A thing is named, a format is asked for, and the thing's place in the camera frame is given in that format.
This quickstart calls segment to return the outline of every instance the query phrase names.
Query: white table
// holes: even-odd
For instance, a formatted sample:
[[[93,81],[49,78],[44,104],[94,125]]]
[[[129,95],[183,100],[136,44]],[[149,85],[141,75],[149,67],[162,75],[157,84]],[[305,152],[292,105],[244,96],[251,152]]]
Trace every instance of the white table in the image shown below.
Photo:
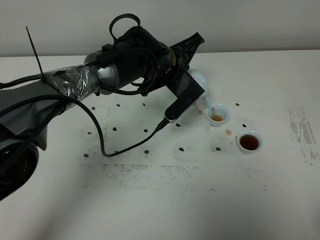
[[[45,71],[83,60],[40,57]],[[180,127],[104,158],[90,118],[68,110],[49,124],[31,179],[1,201],[1,240],[319,239],[320,51],[201,53],[190,65],[208,78],[210,98],[229,108],[225,125],[210,126],[192,108]],[[38,72],[34,57],[0,58],[1,82]],[[174,100],[162,88],[83,103],[95,107],[112,153],[150,134]],[[248,129],[264,145],[244,155],[235,136]]]

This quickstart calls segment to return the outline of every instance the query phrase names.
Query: tea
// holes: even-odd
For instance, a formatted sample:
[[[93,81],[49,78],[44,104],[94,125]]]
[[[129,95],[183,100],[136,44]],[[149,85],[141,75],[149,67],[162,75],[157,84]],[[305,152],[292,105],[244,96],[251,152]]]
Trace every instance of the tea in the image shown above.
[[[214,120],[214,121],[217,121],[217,122],[220,122],[222,121],[224,118],[220,115],[212,115],[211,116],[211,119]]]
[[[259,147],[259,140],[250,134],[243,135],[240,138],[240,145],[247,150],[256,150]]]

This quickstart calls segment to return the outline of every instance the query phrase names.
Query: white wall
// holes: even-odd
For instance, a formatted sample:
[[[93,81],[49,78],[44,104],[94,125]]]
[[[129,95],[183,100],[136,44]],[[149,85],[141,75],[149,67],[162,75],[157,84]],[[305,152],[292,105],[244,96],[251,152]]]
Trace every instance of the white wall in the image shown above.
[[[3,0],[0,56],[32,54],[26,25],[41,55],[90,53],[113,42],[123,13],[169,46],[199,32],[199,52],[320,47],[319,0]]]

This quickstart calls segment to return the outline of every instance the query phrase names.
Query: robotic arm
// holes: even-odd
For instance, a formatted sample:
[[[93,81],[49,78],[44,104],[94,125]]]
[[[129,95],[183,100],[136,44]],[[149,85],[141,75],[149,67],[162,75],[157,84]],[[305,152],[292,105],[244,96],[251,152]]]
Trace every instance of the robotic arm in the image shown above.
[[[131,18],[137,26],[115,38],[113,25]],[[84,65],[71,66],[0,83],[0,200],[20,188],[31,177],[38,163],[38,149],[47,147],[47,124],[75,104],[89,114],[98,129],[101,152],[113,157],[149,140],[168,123],[174,122],[205,90],[187,72],[189,63],[204,39],[198,34],[167,47],[140,26],[133,14],[116,17],[109,31],[114,43],[89,54]],[[135,80],[144,78],[142,83]],[[20,83],[37,80],[14,89]],[[135,91],[123,91],[132,84]],[[80,101],[95,93],[123,95],[148,93],[168,87],[177,97],[164,113],[164,119],[144,141],[113,154],[106,154],[102,131],[95,116]]]

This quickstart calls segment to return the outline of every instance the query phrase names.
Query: plastic wrap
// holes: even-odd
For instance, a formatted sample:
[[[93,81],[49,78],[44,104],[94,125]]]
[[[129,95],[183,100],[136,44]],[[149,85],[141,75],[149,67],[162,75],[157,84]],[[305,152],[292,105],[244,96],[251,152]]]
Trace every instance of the plastic wrap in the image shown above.
[[[70,66],[44,73],[45,80],[64,96],[82,101],[99,89],[99,81],[94,67]]]

